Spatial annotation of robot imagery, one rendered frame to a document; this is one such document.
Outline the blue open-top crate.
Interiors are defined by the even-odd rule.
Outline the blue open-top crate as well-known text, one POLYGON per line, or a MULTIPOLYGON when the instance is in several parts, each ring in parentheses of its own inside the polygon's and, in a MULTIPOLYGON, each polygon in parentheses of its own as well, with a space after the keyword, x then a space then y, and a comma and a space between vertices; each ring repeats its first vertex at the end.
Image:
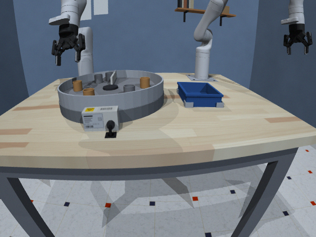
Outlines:
POLYGON ((207 82, 177 82, 182 101, 193 102, 193 107, 216 107, 224 95, 207 82))

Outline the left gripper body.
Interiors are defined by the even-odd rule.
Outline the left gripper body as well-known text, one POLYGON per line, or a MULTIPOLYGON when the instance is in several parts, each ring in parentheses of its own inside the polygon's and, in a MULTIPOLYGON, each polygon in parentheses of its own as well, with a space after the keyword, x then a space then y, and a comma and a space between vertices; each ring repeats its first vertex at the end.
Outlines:
POLYGON ((300 40, 296 37, 299 35, 302 39, 305 37, 305 24, 291 24, 289 25, 289 38, 294 36, 294 39, 292 40, 293 43, 300 42, 300 40))

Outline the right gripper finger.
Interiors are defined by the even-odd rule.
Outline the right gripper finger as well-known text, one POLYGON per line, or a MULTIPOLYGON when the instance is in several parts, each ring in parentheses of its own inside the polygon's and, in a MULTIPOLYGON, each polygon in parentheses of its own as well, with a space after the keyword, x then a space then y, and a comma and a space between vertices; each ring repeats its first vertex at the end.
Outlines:
POLYGON ((55 63, 57 66, 61 65, 61 55, 65 51, 65 49, 61 49, 62 45, 64 44, 65 40, 61 40, 60 44, 58 40, 53 41, 52 45, 52 55, 55 55, 55 63))
POLYGON ((79 46, 78 44, 74 44, 70 38, 67 38, 67 42, 75 49, 75 62, 80 61, 81 51, 85 50, 85 36, 83 34, 79 34, 76 38, 76 40, 79 40, 79 46))

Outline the grey cylinder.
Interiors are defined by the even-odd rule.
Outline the grey cylinder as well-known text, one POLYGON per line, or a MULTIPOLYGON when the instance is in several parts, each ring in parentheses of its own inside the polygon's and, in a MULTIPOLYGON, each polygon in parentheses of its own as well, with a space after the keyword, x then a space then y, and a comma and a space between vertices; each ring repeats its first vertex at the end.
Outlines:
POLYGON ((106 81, 111 81, 110 77, 111 77, 112 74, 113 74, 113 72, 107 72, 107 73, 105 73, 106 81))
POLYGON ((95 79, 96 84, 103 83, 103 75, 102 74, 94 75, 94 79, 95 79))
POLYGON ((123 86, 123 92, 132 92, 135 91, 135 85, 134 84, 126 84, 123 86))

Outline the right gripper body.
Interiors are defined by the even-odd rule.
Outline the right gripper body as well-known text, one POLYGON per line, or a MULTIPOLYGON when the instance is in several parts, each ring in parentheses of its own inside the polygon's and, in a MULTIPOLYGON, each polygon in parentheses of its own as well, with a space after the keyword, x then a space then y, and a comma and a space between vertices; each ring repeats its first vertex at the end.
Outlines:
POLYGON ((76 40, 78 31, 79 27, 75 24, 62 24, 59 26, 59 44, 61 40, 65 40, 64 44, 62 45, 63 49, 73 49, 73 47, 67 42, 67 38, 70 38, 71 41, 76 44, 78 41, 78 39, 76 40))

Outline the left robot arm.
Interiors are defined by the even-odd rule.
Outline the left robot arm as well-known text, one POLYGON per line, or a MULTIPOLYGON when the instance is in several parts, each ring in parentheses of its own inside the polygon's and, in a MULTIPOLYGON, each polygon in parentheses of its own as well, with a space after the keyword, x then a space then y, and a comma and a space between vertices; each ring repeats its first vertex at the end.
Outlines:
MULTIPOLYGON (((281 24, 304 24, 304 0, 290 0, 288 5, 289 18, 281 20, 281 24)), ((213 34, 208 26, 223 12, 228 0, 210 0, 207 9, 194 32, 194 39, 202 42, 196 48, 195 78, 208 79, 210 50, 213 34)))

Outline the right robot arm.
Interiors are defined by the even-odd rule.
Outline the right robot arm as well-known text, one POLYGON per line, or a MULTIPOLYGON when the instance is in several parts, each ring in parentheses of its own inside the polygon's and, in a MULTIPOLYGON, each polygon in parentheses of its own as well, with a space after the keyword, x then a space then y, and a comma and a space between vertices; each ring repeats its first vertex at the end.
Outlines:
POLYGON ((93 68, 93 32, 90 27, 80 28, 80 18, 86 7, 87 0, 61 0, 61 15, 49 19, 49 25, 75 24, 79 27, 78 34, 85 36, 85 50, 81 51, 78 62, 79 76, 94 73, 93 68))

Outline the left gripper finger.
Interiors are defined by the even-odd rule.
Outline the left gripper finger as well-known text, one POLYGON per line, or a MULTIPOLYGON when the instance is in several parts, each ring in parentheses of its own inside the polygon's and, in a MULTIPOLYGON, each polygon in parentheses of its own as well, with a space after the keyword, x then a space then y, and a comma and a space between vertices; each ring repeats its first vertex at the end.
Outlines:
POLYGON ((284 41, 283 41, 283 46, 287 47, 287 53, 288 55, 291 55, 291 45, 293 44, 292 40, 294 39, 294 36, 291 37, 291 39, 289 40, 289 35, 284 35, 284 41))
POLYGON ((305 39, 302 39, 299 35, 297 35, 296 37, 300 40, 301 43, 303 43, 304 45, 304 54, 308 54, 309 52, 309 45, 313 44, 312 41, 312 34, 311 32, 306 32, 304 33, 307 37, 308 42, 305 39))

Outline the bronze bushing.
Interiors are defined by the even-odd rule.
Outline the bronze bushing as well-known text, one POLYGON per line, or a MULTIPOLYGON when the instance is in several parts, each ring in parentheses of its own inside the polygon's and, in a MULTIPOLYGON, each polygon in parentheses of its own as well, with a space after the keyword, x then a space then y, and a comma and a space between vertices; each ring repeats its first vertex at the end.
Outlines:
POLYGON ((87 95, 95 95, 94 93, 94 88, 87 88, 83 90, 83 95, 87 96, 87 95))
POLYGON ((74 81, 73 88, 75 92, 82 91, 82 81, 81 80, 74 81))
POLYGON ((140 88, 148 88, 150 87, 150 78, 149 77, 141 77, 140 78, 140 88))

